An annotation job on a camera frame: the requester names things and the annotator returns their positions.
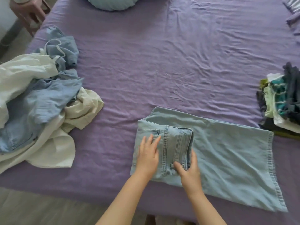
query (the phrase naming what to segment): purple bed sheet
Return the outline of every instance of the purple bed sheet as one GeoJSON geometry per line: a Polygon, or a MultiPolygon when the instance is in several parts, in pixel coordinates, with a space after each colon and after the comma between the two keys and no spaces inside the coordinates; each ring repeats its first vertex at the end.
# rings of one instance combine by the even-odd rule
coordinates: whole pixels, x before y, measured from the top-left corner
{"type": "MultiPolygon", "coordinates": [[[[129,177],[137,120],[155,106],[258,127],[260,79],[282,72],[287,61],[300,66],[300,46],[285,22],[289,15],[281,0],[139,0],[122,12],[58,0],[28,52],[46,42],[47,26],[73,35],[78,75],[105,106],[84,130],[71,132],[72,168],[23,162],[4,172],[0,185],[111,203],[129,177]]],[[[276,136],[273,153],[289,213],[208,197],[228,224],[300,223],[300,143],[276,136]]],[[[195,221],[184,190],[165,183],[150,182],[138,208],[195,221]]]]}

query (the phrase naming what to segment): person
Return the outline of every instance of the person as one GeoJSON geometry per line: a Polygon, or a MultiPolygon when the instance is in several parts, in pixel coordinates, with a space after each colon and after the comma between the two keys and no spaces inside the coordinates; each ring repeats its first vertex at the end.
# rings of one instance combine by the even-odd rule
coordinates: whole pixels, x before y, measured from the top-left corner
{"type": "MultiPolygon", "coordinates": [[[[96,225],[131,224],[143,190],[157,170],[159,160],[157,146],[160,139],[159,136],[153,141],[153,135],[149,136],[148,139],[144,136],[140,144],[134,174],[126,181],[96,225]]],[[[178,162],[174,162],[174,166],[181,177],[182,186],[193,205],[199,224],[226,225],[202,191],[196,153],[192,150],[191,165],[188,171],[184,170],[178,162]]]]}

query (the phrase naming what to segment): back pocket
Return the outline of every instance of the back pocket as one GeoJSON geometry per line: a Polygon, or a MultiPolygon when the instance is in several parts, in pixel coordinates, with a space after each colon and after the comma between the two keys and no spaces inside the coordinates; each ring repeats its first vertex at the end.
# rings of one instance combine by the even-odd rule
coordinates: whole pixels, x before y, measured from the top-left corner
{"type": "Polygon", "coordinates": [[[155,140],[158,135],[159,135],[159,130],[137,130],[137,136],[135,138],[135,144],[134,144],[134,152],[133,152],[133,160],[132,160],[132,164],[136,165],[137,164],[137,157],[139,155],[139,148],[140,148],[140,144],[143,140],[143,137],[146,136],[146,138],[148,139],[148,137],[153,134],[153,140],[155,140]]]}

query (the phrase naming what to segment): pillow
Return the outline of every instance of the pillow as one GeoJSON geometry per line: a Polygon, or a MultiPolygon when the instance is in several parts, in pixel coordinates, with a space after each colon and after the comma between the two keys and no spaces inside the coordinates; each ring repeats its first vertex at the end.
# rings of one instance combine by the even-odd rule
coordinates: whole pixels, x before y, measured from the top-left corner
{"type": "Polygon", "coordinates": [[[134,6],[138,0],[88,0],[93,6],[101,10],[125,10],[134,6]]]}

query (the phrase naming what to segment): gray floor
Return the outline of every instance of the gray floor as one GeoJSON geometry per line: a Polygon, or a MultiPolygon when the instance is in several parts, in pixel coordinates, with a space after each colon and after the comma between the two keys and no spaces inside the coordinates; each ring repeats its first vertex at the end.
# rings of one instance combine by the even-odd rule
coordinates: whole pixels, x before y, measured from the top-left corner
{"type": "MultiPolygon", "coordinates": [[[[46,0],[53,6],[56,0],[46,0]]],[[[0,62],[24,54],[32,40],[23,29],[0,62]]],[[[94,225],[105,212],[105,206],[42,196],[0,188],[1,225],[94,225]]],[[[144,224],[146,214],[136,212],[132,224],[144,224]]],[[[174,218],[157,217],[157,224],[176,224],[174,218]]]]}

